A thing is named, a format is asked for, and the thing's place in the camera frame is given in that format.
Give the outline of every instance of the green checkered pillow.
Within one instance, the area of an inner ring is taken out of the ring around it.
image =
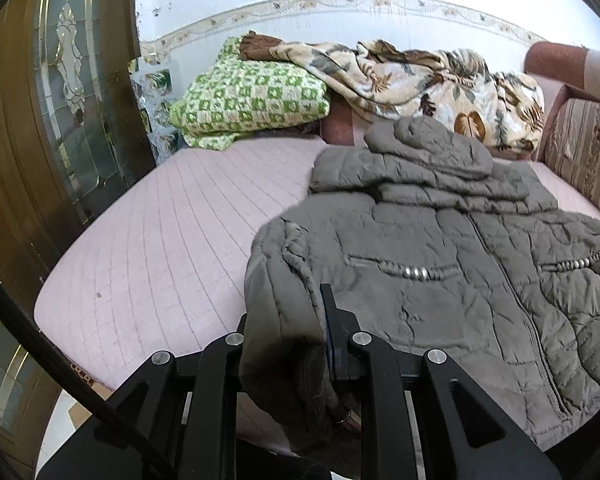
[[[184,131],[190,146],[223,149],[240,134],[288,128],[329,113],[322,81],[293,63],[240,60],[241,41],[227,39],[215,65],[171,106],[171,123]],[[201,142],[200,137],[218,133],[228,140]]]

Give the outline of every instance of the floral fleece blanket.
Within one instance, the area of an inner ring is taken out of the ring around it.
[[[360,41],[356,50],[331,42],[281,42],[269,52],[324,81],[363,117],[430,116],[518,157],[540,141],[544,96],[536,81],[523,73],[490,73],[473,50],[400,52],[376,40]]]

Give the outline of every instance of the pink striped mattress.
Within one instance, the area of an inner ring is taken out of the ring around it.
[[[37,324],[113,389],[155,351],[197,352],[232,332],[245,312],[254,234],[302,200],[324,147],[320,137],[303,136],[240,140],[225,152],[180,150],[69,248],[36,301]],[[562,208],[600,218],[544,164],[532,165]],[[238,434],[288,452],[280,427],[246,395]]]

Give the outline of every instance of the brown cloth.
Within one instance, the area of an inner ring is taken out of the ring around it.
[[[256,34],[250,30],[240,42],[240,59],[243,61],[277,61],[269,49],[280,43],[282,40],[278,38]]]

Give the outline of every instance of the gray puffer jacket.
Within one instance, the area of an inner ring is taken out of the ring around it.
[[[334,442],[327,282],[394,348],[448,352],[541,449],[573,433],[600,408],[600,221],[429,118],[365,140],[326,148],[313,194],[253,242],[248,394],[301,452]]]

